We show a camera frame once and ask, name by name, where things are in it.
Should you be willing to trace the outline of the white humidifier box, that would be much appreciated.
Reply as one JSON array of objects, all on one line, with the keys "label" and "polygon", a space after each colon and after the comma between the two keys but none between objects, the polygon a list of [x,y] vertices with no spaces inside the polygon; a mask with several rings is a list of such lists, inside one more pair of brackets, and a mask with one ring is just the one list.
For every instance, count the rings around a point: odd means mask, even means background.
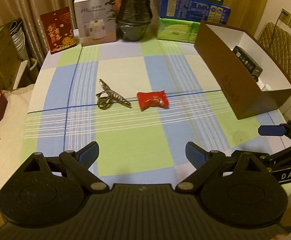
[{"label": "white humidifier box", "polygon": [[82,46],[116,42],[116,0],[74,0]]}]

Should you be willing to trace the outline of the brown paper bag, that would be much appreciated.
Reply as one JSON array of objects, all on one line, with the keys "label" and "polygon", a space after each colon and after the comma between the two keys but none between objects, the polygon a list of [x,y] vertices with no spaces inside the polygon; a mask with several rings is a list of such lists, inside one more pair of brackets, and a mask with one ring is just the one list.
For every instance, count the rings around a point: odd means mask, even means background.
[{"label": "brown paper bag", "polygon": [[21,64],[21,57],[9,32],[18,23],[21,23],[20,18],[0,28],[0,89],[13,88]]}]

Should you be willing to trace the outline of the red gift box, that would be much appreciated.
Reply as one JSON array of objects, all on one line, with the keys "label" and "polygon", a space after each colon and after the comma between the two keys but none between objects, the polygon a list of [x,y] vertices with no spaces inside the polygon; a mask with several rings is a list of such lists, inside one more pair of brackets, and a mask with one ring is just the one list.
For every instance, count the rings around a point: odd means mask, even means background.
[{"label": "red gift box", "polygon": [[40,19],[51,54],[77,45],[71,24],[69,7],[42,14]]}]

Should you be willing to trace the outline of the brown cardboard storage box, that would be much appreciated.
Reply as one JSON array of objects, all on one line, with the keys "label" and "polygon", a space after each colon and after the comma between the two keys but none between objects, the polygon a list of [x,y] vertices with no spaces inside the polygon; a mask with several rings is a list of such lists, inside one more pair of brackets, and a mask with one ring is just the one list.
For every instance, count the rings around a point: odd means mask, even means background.
[{"label": "brown cardboard storage box", "polygon": [[[262,68],[264,91],[233,53],[239,46]],[[291,79],[245,30],[202,21],[194,47],[205,61],[238,119],[278,109],[291,96]]]}]

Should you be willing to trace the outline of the red snack packet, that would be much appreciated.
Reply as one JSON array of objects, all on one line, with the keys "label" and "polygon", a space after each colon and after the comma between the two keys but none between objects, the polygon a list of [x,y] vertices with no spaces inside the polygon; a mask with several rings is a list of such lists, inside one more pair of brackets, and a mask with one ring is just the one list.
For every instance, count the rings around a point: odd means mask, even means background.
[{"label": "red snack packet", "polygon": [[138,92],[137,99],[141,111],[149,107],[169,107],[169,101],[164,90],[158,92]]}]

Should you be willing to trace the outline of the wall power socket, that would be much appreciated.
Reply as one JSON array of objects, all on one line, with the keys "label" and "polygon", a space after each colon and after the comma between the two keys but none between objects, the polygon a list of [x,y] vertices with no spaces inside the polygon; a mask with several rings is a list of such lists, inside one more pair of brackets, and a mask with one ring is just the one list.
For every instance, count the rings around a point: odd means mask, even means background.
[{"label": "wall power socket", "polygon": [[289,13],[287,10],[282,9],[279,20],[282,21],[284,24],[288,25],[291,29],[291,13]]}]

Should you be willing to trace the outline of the blue carton box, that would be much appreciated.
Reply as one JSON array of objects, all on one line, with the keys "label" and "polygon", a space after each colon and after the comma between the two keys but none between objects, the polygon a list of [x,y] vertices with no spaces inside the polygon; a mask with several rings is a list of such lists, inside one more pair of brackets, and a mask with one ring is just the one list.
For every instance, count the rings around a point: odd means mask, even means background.
[{"label": "blue carton box", "polygon": [[160,18],[227,24],[231,9],[201,0],[156,0]]}]

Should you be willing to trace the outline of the green tissue pack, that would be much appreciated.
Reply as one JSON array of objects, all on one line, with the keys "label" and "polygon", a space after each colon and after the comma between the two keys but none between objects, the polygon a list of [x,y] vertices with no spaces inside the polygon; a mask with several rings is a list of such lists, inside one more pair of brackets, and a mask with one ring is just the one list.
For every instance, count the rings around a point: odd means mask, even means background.
[{"label": "green tissue pack", "polygon": [[160,18],[157,38],[160,40],[195,43],[200,22]]}]

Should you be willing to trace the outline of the black shaver box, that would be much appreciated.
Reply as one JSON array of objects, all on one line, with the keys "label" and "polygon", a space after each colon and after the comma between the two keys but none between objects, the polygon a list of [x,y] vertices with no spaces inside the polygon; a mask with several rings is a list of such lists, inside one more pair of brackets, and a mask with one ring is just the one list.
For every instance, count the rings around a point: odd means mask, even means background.
[{"label": "black shaver box", "polygon": [[245,50],[239,46],[235,46],[232,51],[252,76],[260,77],[263,69]]}]

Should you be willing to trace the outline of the quilted chair back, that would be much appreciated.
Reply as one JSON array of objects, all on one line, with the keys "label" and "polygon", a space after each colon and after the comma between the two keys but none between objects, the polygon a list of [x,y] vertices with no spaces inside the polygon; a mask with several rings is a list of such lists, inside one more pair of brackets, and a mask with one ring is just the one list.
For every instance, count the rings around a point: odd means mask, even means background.
[{"label": "quilted chair back", "polygon": [[268,22],[257,40],[291,79],[291,34]]}]

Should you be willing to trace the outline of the checkered tablecloth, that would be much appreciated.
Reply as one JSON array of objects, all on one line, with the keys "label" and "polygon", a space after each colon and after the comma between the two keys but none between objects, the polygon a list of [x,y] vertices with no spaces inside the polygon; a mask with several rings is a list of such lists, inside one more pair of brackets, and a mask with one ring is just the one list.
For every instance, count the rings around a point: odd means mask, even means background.
[{"label": "checkered tablecloth", "polygon": [[[132,107],[97,106],[99,79]],[[164,90],[169,107],[141,111],[138,92]],[[263,137],[261,125],[284,122],[280,111],[237,119],[214,76],[188,43],[148,40],[76,46],[48,54],[30,100],[21,157],[77,151],[96,141],[90,170],[107,184],[176,185],[194,171],[185,154],[192,141],[203,149],[276,153],[285,137]]]}]

